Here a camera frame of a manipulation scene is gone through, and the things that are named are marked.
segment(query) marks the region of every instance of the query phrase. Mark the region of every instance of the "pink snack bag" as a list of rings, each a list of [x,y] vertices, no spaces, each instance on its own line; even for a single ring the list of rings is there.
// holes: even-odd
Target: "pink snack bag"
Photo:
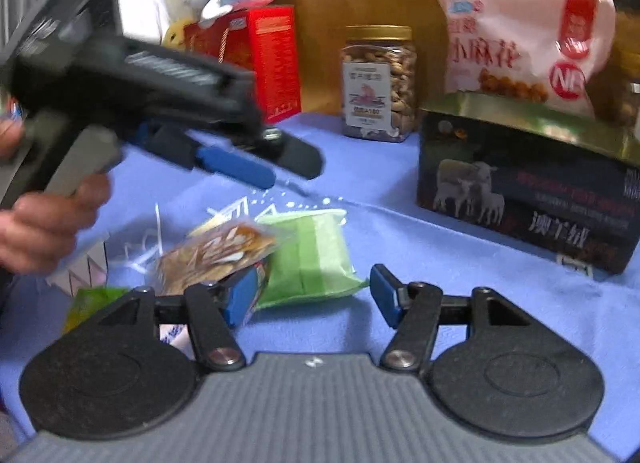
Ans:
[[[445,90],[542,102],[593,118],[585,85],[609,58],[613,0],[438,0],[447,17]]]

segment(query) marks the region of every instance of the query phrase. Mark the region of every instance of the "plastic jar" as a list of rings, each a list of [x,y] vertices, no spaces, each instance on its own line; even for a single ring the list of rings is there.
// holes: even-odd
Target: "plastic jar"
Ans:
[[[347,26],[342,117],[353,138],[404,141],[415,123],[415,46],[408,26]]]
[[[615,93],[616,123],[628,128],[639,138],[640,55],[620,50],[617,59],[621,75]]]

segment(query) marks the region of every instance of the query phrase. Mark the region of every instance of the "red box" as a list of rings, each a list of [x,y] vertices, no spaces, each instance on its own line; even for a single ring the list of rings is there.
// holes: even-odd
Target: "red box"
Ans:
[[[255,97],[266,123],[300,112],[293,6],[235,11],[208,29],[190,24],[184,28],[184,43],[188,50],[255,72]]]

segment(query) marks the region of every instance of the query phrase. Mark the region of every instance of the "blue gripper pad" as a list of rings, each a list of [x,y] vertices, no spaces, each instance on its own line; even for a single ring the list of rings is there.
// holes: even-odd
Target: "blue gripper pad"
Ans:
[[[201,168],[207,172],[219,172],[263,190],[270,189],[276,183],[275,173],[266,165],[223,148],[202,146],[196,156]]]
[[[256,299],[259,284],[258,271],[253,266],[246,270],[244,277],[230,288],[229,300],[222,310],[222,315],[230,328],[236,328],[244,321]]]
[[[400,287],[402,287],[402,283],[384,265],[373,265],[369,277],[371,296],[376,301],[386,323],[393,329],[398,329],[404,315],[398,302]]]

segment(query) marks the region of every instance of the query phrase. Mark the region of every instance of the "food package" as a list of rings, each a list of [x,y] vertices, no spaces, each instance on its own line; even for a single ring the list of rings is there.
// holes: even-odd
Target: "food package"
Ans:
[[[184,45],[187,51],[253,71],[255,101],[266,123],[302,110],[293,6],[235,11],[206,29],[189,24]]]
[[[347,26],[342,48],[343,132],[352,138],[404,141],[415,125],[413,30]]]
[[[231,220],[189,239],[159,260],[152,283],[160,295],[181,295],[261,261],[288,237],[274,228]]]
[[[447,17],[445,90],[482,91],[593,117],[585,86],[615,34],[613,0],[438,0]]]
[[[129,291],[128,288],[94,287],[80,288],[76,292],[73,304],[66,315],[63,334],[78,327],[91,315],[115,302]]]
[[[259,222],[293,235],[268,260],[269,280],[256,309],[353,295],[367,283],[354,273],[342,227],[346,212],[311,210]]]
[[[482,93],[447,94],[421,109],[420,207],[624,271],[640,239],[640,141],[633,135]]]

